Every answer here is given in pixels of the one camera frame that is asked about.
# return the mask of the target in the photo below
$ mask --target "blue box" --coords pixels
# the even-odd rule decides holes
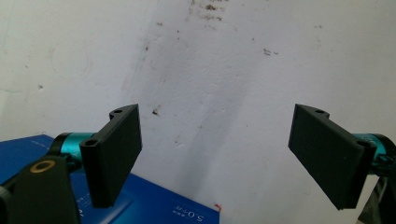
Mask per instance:
[[[38,135],[0,142],[0,183],[47,153],[52,138]],[[218,224],[219,212],[130,174],[111,208],[92,208],[84,174],[71,174],[81,222],[135,224]]]

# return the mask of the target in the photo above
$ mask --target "black mark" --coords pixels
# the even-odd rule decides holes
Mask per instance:
[[[213,26],[211,26],[211,25],[205,25],[204,26],[205,28],[207,27],[207,28],[212,28],[213,30],[216,30],[216,27],[213,27]]]
[[[160,116],[159,111],[160,111],[161,106],[158,105],[157,108],[152,110],[152,114],[156,116]]]
[[[207,5],[206,7],[206,10],[216,10],[217,8],[216,7],[213,7],[212,5]]]
[[[271,51],[268,49],[264,49],[264,55],[271,56]]]
[[[215,16],[213,16],[213,15],[205,15],[204,18],[205,18],[206,20],[218,20],[218,21],[221,21],[221,20],[222,20],[222,17],[215,17]]]

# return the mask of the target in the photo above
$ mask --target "black mount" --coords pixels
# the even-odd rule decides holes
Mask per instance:
[[[389,176],[396,192],[396,146],[381,134],[371,134],[378,139],[377,145],[358,138],[329,116],[321,109],[296,105],[289,148],[334,206],[339,210],[355,208],[371,173]],[[378,145],[386,152],[375,156]]]
[[[69,134],[58,135],[47,155],[0,186],[1,223],[79,223],[69,174],[81,167],[92,206],[114,204],[142,148],[138,105],[110,112],[110,122],[79,143],[82,161],[63,153]]]

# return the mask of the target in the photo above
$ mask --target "white wall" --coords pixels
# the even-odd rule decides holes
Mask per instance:
[[[288,149],[292,113],[312,105],[352,133],[396,140],[395,10],[390,0],[3,0],[0,140],[94,132],[139,103],[133,173],[222,204],[221,223],[355,223],[376,178],[358,209],[337,211]]]

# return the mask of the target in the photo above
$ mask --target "screw hole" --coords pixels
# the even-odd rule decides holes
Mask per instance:
[[[85,142],[85,146],[91,147],[91,146],[95,145],[97,142],[98,142],[98,140],[91,139],[91,140],[88,140],[87,142]]]
[[[49,162],[41,162],[35,168],[37,168],[38,170],[43,170],[49,166],[50,166]]]

